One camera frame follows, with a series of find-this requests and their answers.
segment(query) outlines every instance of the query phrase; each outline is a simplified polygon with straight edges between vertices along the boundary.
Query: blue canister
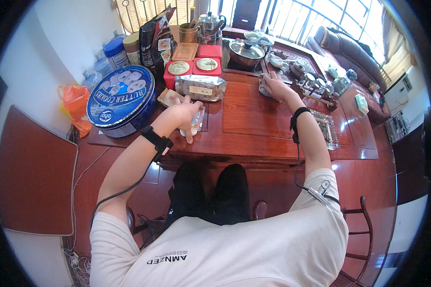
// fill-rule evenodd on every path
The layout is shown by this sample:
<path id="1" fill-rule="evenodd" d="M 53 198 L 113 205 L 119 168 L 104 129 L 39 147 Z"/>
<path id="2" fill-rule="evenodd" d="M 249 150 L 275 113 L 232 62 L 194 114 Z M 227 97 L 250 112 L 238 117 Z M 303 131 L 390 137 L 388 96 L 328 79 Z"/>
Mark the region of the blue canister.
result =
<path id="1" fill-rule="evenodd" d="M 91 93 L 86 114 L 110 137 L 144 127 L 155 111 L 155 79 L 144 66 L 125 66 L 107 75 Z"/>
<path id="2" fill-rule="evenodd" d="M 130 64 L 128 55 L 123 47 L 123 39 L 117 38 L 104 46 L 104 54 L 113 70 Z"/>

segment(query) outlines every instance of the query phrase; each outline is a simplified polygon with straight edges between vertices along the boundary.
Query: air conditioner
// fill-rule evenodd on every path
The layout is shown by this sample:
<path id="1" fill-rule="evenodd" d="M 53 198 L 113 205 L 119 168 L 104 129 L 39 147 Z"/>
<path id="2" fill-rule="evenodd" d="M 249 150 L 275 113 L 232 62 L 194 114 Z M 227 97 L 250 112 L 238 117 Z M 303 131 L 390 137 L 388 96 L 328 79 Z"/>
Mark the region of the air conditioner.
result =
<path id="1" fill-rule="evenodd" d="M 390 111 L 408 102 L 408 92 L 412 90 L 412 83 L 408 74 L 404 73 L 385 93 L 385 101 Z"/>

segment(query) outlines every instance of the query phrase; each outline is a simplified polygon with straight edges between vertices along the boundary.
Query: metal binder clip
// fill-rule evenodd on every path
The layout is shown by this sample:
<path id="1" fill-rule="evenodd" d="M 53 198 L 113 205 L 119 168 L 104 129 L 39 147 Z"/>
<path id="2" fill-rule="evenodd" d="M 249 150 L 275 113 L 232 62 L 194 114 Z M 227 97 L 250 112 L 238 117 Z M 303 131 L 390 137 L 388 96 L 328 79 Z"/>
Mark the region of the metal binder clip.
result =
<path id="1" fill-rule="evenodd" d="M 327 191 L 329 190 L 330 187 L 330 180 L 326 179 L 323 180 L 321 186 L 319 187 L 318 191 L 314 190 L 311 187 L 308 187 L 308 193 L 316 198 L 320 203 L 324 204 L 324 205 L 328 205 L 329 204 L 329 200 L 327 200 L 324 197 L 324 194 L 327 193 Z"/>

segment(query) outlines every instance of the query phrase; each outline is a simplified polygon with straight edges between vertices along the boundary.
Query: ohio logo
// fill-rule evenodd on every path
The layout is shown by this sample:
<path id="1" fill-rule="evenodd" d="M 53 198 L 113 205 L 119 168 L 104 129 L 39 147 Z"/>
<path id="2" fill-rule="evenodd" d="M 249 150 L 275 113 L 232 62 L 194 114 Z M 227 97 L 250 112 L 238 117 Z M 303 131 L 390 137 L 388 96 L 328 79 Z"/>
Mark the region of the ohio logo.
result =
<path id="1" fill-rule="evenodd" d="M 105 110 L 99 114 L 99 120 L 104 123 L 108 122 L 112 117 L 113 117 L 112 110 Z"/>

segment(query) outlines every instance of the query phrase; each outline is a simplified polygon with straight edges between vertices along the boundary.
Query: black snack bag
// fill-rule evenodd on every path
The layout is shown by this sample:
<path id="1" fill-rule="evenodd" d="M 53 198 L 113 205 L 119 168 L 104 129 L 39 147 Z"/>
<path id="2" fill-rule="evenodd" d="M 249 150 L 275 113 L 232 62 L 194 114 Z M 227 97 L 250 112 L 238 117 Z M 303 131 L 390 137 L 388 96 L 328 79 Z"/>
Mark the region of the black snack bag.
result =
<path id="1" fill-rule="evenodd" d="M 139 43 L 141 45 L 141 63 L 155 76 L 162 79 L 164 67 L 171 60 L 176 41 L 174 40 L 169 20 L 176 8 L 168 5 L 160 14 L 139 28 Z"/>

